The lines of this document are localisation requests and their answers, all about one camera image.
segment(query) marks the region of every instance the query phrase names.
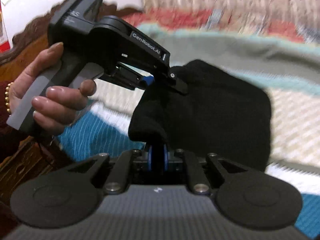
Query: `gray handle grip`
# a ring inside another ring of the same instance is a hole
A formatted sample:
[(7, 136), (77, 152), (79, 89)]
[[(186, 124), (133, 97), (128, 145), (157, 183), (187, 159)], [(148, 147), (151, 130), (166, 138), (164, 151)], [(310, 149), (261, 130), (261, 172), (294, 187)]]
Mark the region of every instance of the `gray handle grip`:
[(65, 50), (60, 62), (36, 78), (14, 113), (8, 118), (7, 124), (28, 135), (38, 135), (41, 128), (33, 119), (34, 108), (31, 105), (34, 96), (45, 96), (47, 88), (52, 86), (77, 89), (82, 81), (100, 77), (103, 73), (101, 66), (87, 63), (78, 55)]

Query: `gold bracelet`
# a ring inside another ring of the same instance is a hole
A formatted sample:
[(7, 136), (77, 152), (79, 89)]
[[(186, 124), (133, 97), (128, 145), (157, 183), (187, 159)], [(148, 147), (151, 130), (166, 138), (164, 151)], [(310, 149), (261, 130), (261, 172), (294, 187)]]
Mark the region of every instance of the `gold bracelet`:
[(13, 82), (9, 83), (8, 86), (5, 88), (5, 106), (7, 107), (7, 112), (9, 114), (11, 114), (11, 110), (10, 110), (10, 100), (9, 100), (9, 88), (10, 86), (13, 84)]

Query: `black fabric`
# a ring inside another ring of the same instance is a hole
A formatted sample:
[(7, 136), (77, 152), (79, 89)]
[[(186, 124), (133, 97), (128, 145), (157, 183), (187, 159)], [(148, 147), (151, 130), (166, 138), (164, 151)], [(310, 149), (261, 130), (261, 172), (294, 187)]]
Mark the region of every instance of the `black fabric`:
[(188, 95), (150, 85), (133, 112), (129, 138), (167, 143), (202, 157), (217, 153), (263, 171), (270, 154), (266, 93), (201, 60), (172, 72), (188, 84)]

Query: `blanket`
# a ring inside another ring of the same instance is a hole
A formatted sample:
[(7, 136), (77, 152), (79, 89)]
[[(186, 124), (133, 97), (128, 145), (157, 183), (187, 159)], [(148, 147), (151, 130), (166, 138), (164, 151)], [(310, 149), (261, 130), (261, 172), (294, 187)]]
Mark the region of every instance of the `blanket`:
[[(225, 18), (221, 13), (225, 12), (203, 10), (190, 14), (177, 10), (153, 10), (126, 20), (168, 49), (171, 65), (202, 58), (266, 90), (273, 108), (273, 166), (266, 172), (287, 180), (303, 194), (303, 210), (296, 226), (314, 238), (320, 233), (317, 222), (320, 190), (314, 184), (306, 183), (316, 181), (311, 177), (319, 175), (312, 172), (306, 178), (305, 172), (278, 167), (277, 162), (285, 159), (320, 165), (320, 48), (316, 33), (292, 23), (276, 21), (265, 25), (252, 23), (250, 28), (244, 26), (236, 30), (228, 28), (230, 26), (226, 23), (222, 25), (221, 20)], [(116, 156), (125, 149), (143, 147), (142, 143), (129, 141), (124, 129), (143, 91), (126, 90), (100, 80), (96, 82), (98, 89), (92, 98), (99, 99), (100, 103), (60, 136), (69, 156), (77, 161), (98, 152)], [(292, 179), (288, 179), (290, 172), (296, 174)]]

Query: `blue part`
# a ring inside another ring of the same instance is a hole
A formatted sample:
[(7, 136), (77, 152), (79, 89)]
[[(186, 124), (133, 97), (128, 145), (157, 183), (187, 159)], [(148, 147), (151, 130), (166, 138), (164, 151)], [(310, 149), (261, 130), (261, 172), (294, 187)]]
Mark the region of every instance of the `blue part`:
[(73, 126), (67, 126), (57, 138), (67, 155), (76, 162), (98, 153), (116, 157), (123, 151), (144, 147), (144, 143), (131, 141), (128, 135), (91, 112), (87, 112)]
[(320, 234), (320, 195), (302, 194), (302, 199), (302, 210), (295, 226), (314, 239)]
[(148, 77), (144, 77), (142, 80), (145, 81), (148, 86), (150, 86), (154, 82), (155, 79), (153, 76), (148, 76)]
[(148, 151), (148, 171), (151, 171), (151, 157), (152, 157), (152, 146), (150, 146)]
[(164, 151), (164, 171), (168, 170), (168, 151), (167, 151), (167, 146), (163, 146), (163, 151)]

